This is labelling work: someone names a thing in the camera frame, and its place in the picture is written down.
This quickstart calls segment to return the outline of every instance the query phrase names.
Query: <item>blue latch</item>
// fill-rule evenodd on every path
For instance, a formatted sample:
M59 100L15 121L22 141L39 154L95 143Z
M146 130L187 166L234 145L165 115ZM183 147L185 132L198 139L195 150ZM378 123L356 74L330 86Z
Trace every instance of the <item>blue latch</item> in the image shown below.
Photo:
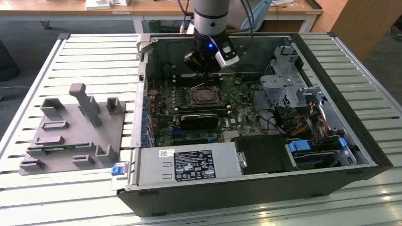
M112 167L112 176L124 175L124 166Z
M347 146L345 138L339 138L339 143L341 143L342 147Z
M289 149L291 152L311 150L309 142L306 140L291 141L289 144Z

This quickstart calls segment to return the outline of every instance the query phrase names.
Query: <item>gray carpet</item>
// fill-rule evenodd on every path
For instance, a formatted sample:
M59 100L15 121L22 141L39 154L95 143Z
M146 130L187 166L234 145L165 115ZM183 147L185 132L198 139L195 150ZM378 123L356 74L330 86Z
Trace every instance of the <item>gray carpet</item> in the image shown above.
M40 22L0 21L0 40L19 67L19 76L0 81L0 87L31 86L60 33L134 33L131 21L55 21L51 29ZM28 89L0 89L0 138L20 107Z
M132 33L131 21L51 22L44 30L40 22L0 21L0 40L22 69L20 75L0 82L0 87L31 86L60 33ZM402 42L385 35L365 65L386 89L402 103ZM28 89L0 89L0 137L19 109Z

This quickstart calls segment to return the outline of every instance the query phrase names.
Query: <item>power supply label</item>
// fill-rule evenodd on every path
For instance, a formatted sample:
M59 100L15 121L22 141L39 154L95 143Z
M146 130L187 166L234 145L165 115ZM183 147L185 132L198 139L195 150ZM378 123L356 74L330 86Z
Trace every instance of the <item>power supply label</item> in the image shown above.
M202 180L209 178L217 178L213 151L177 152L177 181Z

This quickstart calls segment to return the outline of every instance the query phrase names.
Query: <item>metal slatted table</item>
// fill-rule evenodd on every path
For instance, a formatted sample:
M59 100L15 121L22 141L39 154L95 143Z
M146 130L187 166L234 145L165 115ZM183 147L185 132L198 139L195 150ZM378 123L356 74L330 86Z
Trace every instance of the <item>metal slatted table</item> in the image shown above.
M111 190L110 169L20 176L48 97L75 103L72 82L87 84L98 102L127 101L120 160L130 158L138 58L135 34L71 35L58 40L0 142L2 225L396 225L402 221L401 106L337 37L302 34L335 85L388 154L394 168L330 196L139 218ZM313 74L307 71L311 82Z

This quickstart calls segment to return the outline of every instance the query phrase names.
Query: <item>wooden desk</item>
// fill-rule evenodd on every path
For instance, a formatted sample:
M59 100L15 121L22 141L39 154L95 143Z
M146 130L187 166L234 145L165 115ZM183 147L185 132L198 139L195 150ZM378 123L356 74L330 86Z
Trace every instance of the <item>wooden desk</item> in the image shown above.
M266 20L303 21L301 32L310 32L322 10L313 9L306 0L295 0L286 8L270 8ZM143 33L144 20L182 20L177 1L131 0L128 6L86 10L84 0L0 0L0 20L131 20L136 33Z
M297 20L303 21L299 32L310 32L317 16L323 10L313 9L306 0L295 0L285 4L286 8L271 7L265 20ZM144 20L182 20L183 13L177 1L173 0L136 0L134 5L134 18L136 31L142 28Z
M86 10L86 0L0 0L0 15L115 15L132 14L134 1L128 6Z

